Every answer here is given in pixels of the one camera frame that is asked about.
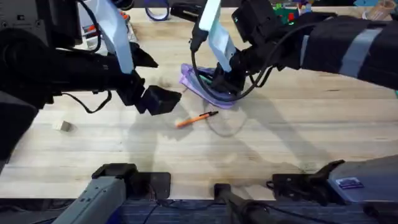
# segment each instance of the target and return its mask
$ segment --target wooden tabletop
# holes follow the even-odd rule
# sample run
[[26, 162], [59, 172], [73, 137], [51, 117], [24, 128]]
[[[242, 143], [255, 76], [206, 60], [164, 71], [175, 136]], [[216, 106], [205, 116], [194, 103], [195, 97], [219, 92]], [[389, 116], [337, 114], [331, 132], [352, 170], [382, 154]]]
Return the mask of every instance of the wooden tabletop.
[[[359, 16], [355, 7], [326, 8]], [[221, 21], [234, 43], [243, 44], [223, 9]], [[261, 187], [275, 173], [315, 172], [330, 161], [361, 161], [397, 152], [398, 99], [392, 90], [339, 75], [307, 70], [274, 71], [264, 88], [232, 110], [209, 105], [178, 83], [181, 63], [190, 63], [193, 24], [172, 17], [150, 21], [143, 9], [129, 12], [141, 47], [159, 68], [138, 68], [148, 84], [182, 92], [170, 114], [139, 114], [114, 99], [86, 114], [69, 97], [57, 97], [34, 121], [0, 175], [1, 198], [76, 198], [102, 164], [135, 163], [141, 171], [172, 174], [171, 198], [212, 198], [214, 183], [230, 183], [243, 197], [272, 199]], [[207, 44], [197, 53], [214, 67]], [[90, 108], [105, 93], [77, 93]], [[220, 114], [192, 126], [175, 123], [206, 111]], [[63, 119], [70, 133], [52, 129]]]

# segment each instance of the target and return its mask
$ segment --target blue label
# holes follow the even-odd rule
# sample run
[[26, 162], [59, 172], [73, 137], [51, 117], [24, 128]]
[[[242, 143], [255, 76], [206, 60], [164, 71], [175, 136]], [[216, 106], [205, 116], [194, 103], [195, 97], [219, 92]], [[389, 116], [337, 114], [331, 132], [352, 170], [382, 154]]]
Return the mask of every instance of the blue label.
[[338, 179], [336, 180], [336, 183], [343, 190], [364, 188], [364, 185], [356, 177]]

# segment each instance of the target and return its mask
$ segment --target orange pen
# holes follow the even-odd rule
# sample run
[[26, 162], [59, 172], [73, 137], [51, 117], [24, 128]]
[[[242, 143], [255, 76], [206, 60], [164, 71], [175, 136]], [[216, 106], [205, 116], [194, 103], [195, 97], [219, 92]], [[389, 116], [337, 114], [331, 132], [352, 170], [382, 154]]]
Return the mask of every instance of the orange pen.
[[210, 112], [201, 114], [201, 115], [197, 116], [196, 118], [191, 118], [191, 119], [188, 119], [186, 121], [182, 121], [181, 123], [177, 124], [177, 127], [181, 128], [181, 127], [183, 127], [185, 125], [192, 124], [192, 123], [194, 123], [196, 121], [200, 121], [202, 119], [206, 119], [206, 118], [208, 118], [210, 116], [214, 116], [216, 114], [218, 114], [218, 111], [210, 111]]

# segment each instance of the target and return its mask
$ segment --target black bracket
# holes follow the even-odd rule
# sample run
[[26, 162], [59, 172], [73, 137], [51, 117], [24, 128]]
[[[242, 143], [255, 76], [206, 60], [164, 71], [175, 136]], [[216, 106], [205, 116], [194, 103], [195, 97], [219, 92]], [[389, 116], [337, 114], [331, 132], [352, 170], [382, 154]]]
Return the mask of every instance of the black bracket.
[[168, 172], [138, 172], [135, 164], [104, 164], [91, 177], [104, 176], [123, 179], [127, 198], [167, 199], [170, 196], [171, 175]]
[[308, 200], [322, 206], [328, 203], [345, 205], [344, 200], [330, 187], [328, 178], [330, 172], [344, 163], [343, 160], [331, 162], [316, 174], [274, 174], [268, 187], [274, 191], [277, 200]]

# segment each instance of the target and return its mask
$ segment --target white block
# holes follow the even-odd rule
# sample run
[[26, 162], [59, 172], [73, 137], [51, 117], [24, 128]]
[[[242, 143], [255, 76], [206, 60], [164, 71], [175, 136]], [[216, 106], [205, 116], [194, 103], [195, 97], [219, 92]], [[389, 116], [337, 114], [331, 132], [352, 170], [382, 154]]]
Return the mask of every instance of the white block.
[[57, 121], [53, 123], [52, 129], [57, 130], [57, 131], [70, 131], [70, 128], [72, 127], [71, 123], [68, 123], [66, 121]]

